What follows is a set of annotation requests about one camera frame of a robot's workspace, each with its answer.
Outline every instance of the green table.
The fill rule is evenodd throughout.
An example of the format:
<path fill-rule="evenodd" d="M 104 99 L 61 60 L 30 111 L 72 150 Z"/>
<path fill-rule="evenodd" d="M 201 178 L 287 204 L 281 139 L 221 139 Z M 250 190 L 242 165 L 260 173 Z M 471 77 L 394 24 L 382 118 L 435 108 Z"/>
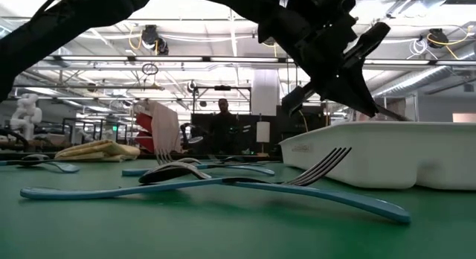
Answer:
<path fill-rule="evenodd" d="M 476 255 L 473 193 L 423 188 L 366 191 L 330 180 L 315 185 L 401 205 L 412 214 L 409 226 L 323 199 L 220 185 L 91 201 L 33 201 L 19 196 L 21 188 L 30 186 L 133 186 L 137 179 L 121 177 L 120 171 L 154 164 L 152 160 L 81 164 L 77 174 L 3 167 L 0 258 L 455 259 Z M 300 173 L 281 164 L 269 167 L 277 173 L 269 181 Z M 236 170 L 208 172 L 262 178 Z"/>

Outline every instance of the white tray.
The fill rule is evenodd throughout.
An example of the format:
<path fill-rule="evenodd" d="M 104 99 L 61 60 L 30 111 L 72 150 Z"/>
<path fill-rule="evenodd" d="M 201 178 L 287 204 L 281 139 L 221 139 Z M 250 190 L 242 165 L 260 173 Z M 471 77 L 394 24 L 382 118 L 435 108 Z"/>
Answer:
<path fill-rule="evenodd" d="M 476 124 L 349 122 L 280 145 L 284 163 L 302 169 L 352 147 L 327 176 L 360 188 L 476 190 Z"/>

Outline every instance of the folded towel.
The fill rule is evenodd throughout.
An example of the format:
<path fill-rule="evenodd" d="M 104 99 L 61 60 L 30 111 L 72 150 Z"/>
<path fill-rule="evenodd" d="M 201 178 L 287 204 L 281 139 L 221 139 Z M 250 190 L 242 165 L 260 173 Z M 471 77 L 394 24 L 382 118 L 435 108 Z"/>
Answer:
<path fill-rule="evenodd" d="M 105 162 L 121 162 L 136 159 L 141 151 L 137 147 L 117 144 L 111 140 L 94 141 L 59 151 L 55 159 L 91 160 Z"/>

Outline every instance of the person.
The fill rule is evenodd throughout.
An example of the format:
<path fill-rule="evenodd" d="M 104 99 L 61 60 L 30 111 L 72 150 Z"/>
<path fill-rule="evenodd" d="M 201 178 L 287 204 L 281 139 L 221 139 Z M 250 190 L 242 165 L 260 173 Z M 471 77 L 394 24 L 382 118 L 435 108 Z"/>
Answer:
<path fill-rule="evenodd" d="M 214 115 L 209 133 L 212 135 L 212 151 L 214 153 L 234 153 L 234 137 L 230 131 L 238 126 L 237 118 L 228 111 L 228 101 L 224 98 L 218 100 L 220 113 Z"/>

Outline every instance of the white robot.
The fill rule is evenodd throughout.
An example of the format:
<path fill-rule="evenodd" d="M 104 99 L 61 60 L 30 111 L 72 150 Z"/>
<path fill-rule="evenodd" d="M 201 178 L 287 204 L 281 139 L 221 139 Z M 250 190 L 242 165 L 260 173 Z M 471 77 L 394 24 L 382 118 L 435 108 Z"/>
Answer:
<path fill-rule="evenodd" d="M 12 130 L 23 128 L 23 137 L 27 141 L 33 139 L 34 124 L 42 121 L 42 110 L 36 107 L 38 95 L 24 94 L 16 102 L 17 107 L 10 120 Z"/>

